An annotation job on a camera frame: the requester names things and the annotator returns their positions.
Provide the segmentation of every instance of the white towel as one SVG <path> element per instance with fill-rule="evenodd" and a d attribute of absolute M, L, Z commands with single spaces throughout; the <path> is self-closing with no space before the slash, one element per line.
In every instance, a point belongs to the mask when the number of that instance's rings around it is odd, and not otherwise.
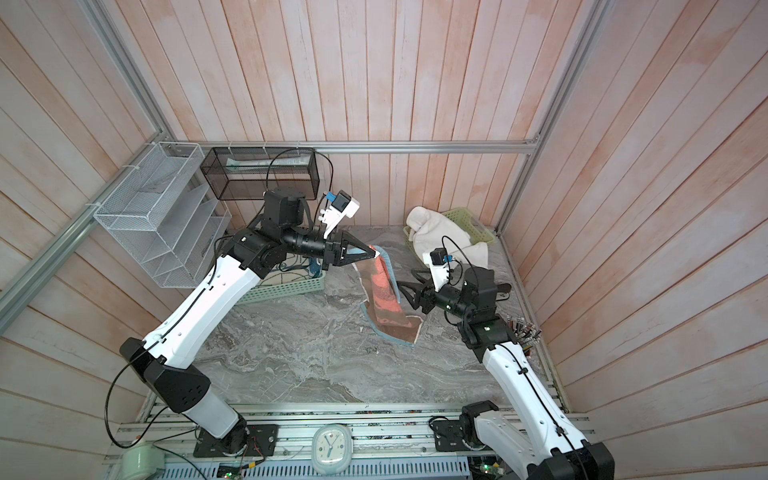
<path fill-rule="evenodd" d="M 413 250 L 416 251 L 419 258 L 422 258 L 424 252 L 431 252 L 435 248 L 442 247 L 442 236 L 446 235 L 464 250 L 472 265 L 488 268 L 488 244 L 477 242 L 472 245 L 469 233 L 451 222 L 445 215 L 427 210 L 424 207 L 413 207 L 406 219 L 406 225 L 411 227 L 408 240 L 413 242 Z M 467 263 L 467 259 L 449 240 L 445 241 L 445 248 L 449 255 L 453 255 L 464 264 Z"/>

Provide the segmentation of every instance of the towel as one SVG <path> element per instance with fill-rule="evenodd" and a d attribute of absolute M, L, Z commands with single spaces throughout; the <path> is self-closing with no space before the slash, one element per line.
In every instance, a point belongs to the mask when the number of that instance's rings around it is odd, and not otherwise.
<path fill-rule="evenodd" d="M 368 300 L 360 305 L 363 315 L 381 337 L 399 345 L 412 346 L 419 338 L 424 321 L 402 311 L 389 255 L 381 247 L 372 245 L 372 248 L 379 252 L 376 258 L 353 263 L 368 296 Z"/>
<path fill-rule="evenodd" d="M 488 268 L 488 244 L 477 242 L 472 245 L 469 233 L 451 222 L 445 215 L 427 210 L 424 207 L 413 207 L 411 213 L 408 214 L 406 224 L 411 227 L 408 240 L 413 242 L 413 250 L 419 259 L 423 258 L 425 252 L 428 253 L 435 248 L 442 247 L 442 236 L 446 235 L 466 253 L 472 265 Z M 446 240 L 445 248 L 449 255 L 453 255 L 458 261 L 466 263 L 467 259 L 453 243 Z"/>

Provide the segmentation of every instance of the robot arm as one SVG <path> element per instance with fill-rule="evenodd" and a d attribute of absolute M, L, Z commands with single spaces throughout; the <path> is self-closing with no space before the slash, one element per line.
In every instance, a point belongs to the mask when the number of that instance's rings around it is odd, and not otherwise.
<path fill-rule="evenodd" d="M 523 434 L 505 420 L 492 402 L 478 402 L 462 409 L 465 443 L 490 446 L 521 479 L 613 478 L 610 452 L 602 443 L 591 445 L 558 408 L 514 332 L 496 314 L 496 293 L 509 292 L 511 285 L 496 284 L 493 270 L 471 266 L 459 290 L 445 283 L 445 249 L 423 260 L 431 277 L 413 270 L 419 282 L 398 281 L 398 288 L 414 309 L 428 313 L 437 306 L 461 319 L 457 327 L 464 344 L 502 387 L 525 429 Z"/>
<path fill-rule="evenodd" d="M 343 191 L 334 196 L 321 217 L 323 233 L 311 225 L 300 227 L 308 211 L 303 194 L 291 188 L 267 191 L 263 216 L 226 242 L 214 267 L 176 311 L 142 340 L 129 338 L 121 346 L 121 355 L 139 378 L 172 411 L 197 423 L 201 440 L 215 453 L 239 455 L 249 434 L 245 419 L 192 365 L 197 351 L 232 306 L 288 253 L 322 259 L 325 270 L 373 258 L 376 252 L 347 232 L 331 234 L 341 216 L 354 214 L 355 205 Z"/>

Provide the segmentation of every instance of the wood panel wall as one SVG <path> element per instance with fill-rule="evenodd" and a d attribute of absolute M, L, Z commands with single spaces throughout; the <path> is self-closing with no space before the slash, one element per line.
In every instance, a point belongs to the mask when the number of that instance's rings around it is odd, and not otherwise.
<path fill-rule="evenodd" d="M 0 289 L 154 134 L 77 2 L 0 2 Z M 104 230 L 86 239 L 0 338 L 4 476 L 95 475 L 118 348 L 182 298 Z M 146 394 L 124 375 L 111 420 L 133 421 Z"/>
<path fill-rule="evenodd" d="M 594 0 L 104 3 L 180 139 L 449 141 L 533 137 Z M 416 205 L 496 224 L 523 158 L 332 160 L 357 224 Z M 259 206 L 230 202 L 234 226 Z"/>
<path fill-rule="evenodd" d="M 616 2 L 504 232 L 620 478 L 766 475 L 766 23 Z"/>

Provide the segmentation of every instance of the clock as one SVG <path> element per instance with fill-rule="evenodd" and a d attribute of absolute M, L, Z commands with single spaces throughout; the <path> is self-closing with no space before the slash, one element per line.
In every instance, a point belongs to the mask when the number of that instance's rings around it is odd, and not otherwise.
<path fill-rule="evenodd" d="M 343 472 L 352 461 L 352 430 L 345 425 L 326 425 L 312 439 L 312 466 L 321 475 Z"/>

